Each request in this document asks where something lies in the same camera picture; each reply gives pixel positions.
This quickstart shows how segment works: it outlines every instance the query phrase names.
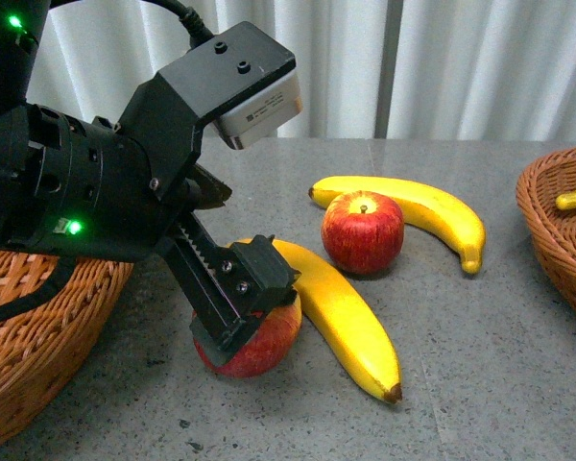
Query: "wicker basket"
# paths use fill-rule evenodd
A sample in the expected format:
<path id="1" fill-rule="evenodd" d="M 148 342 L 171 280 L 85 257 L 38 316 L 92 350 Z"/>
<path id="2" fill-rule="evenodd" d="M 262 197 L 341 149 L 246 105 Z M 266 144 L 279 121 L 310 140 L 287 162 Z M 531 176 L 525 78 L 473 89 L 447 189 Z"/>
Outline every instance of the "wicker basket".
<path id="1" fill-rule="evenodd" d="M 56 262 L 0 252 L 0 304 L 36 290 Z M 82 259 L 51 302 L 0 324 L 0 445 L 77 372 L 131 271 L 132 264 Z"/>
<path id="2" fill-rule="evenodd" d="M 516 200 L 527 221 L 536 257 L 576 311 L 576 209 L 561 211 L 558 195 L 576 189 L 576 149 L 553 152 L 527 166 Z"/>

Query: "banana tip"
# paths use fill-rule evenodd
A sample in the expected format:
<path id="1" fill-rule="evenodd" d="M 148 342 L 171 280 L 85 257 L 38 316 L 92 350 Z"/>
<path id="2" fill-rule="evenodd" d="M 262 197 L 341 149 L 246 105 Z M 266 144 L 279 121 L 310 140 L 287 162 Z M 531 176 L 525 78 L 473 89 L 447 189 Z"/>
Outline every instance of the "banana tip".
<path id="1" fill-rule="evenodd" d="M 399 403 L 403 399 L 401 383 L 395 384 L 390 390 L 386 391 L 382 399 L 388 403 Z"/>

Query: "banana stem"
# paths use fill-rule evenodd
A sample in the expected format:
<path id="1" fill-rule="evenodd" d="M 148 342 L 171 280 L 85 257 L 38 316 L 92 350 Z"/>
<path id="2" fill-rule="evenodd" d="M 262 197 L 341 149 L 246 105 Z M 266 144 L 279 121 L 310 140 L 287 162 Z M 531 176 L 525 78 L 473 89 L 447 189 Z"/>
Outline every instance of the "banana stem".
<path id="1" fill-rule="evenodd" d="M 558 209 L 574 209 L 576 208 L 576 191 L 567 192 L 557 197 L 555 201 Z"/>

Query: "red apple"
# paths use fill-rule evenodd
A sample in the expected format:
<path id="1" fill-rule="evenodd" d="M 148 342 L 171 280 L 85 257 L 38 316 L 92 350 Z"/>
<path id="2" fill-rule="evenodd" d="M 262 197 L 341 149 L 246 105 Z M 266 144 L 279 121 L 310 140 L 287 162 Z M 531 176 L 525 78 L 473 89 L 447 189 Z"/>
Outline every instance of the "red apple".
<path id="1" fill-rule="evenodd" d="M 259 376 L 273 369 L 290 351 L 297 339 L 301 321 L 300 298 L 297 296 L 292 304 L 273 309 L 250 341 L 228 363 L 220 367 L 209 361 L 196 339 L 194 347 L 205 366 L 219 375 Z"/>
<path id="2" fill-rule="evenodd" d="M 355 191 L 336 197 L 321 227 L 324 249 L 335 265 L 368 275 L 387 268 L 403 245 L 403 213 L 390 197 Z"/>

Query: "black cable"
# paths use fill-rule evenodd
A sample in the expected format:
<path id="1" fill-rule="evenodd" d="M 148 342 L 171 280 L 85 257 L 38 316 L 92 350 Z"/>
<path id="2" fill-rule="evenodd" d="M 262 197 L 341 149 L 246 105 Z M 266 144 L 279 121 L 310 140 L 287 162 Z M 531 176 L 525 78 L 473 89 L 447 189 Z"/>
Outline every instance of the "black cable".
<path id="1" fill-rule="evenodd" d="M 0 305 L 0 322 L 49 303 L 66 286 L 77 267 L 75 257 L 61 257 L 46 281 L 36 291 Z"/>
<path id="2" fill-rule="evenodd" d="M 51 0 L 50 9 L 68 5 L 79 0 Z M 180 23 L 188 31 L 190 35 L 190 46 L 196 48 L 208 40 L 211 40 L 214 35 L 203 23 L 203 20 L 192 7 L 186 7 L 177 0 L 142 0 L 144 2 L 158 5 L 159 7 L 176 14 L 180 19 Z"/>

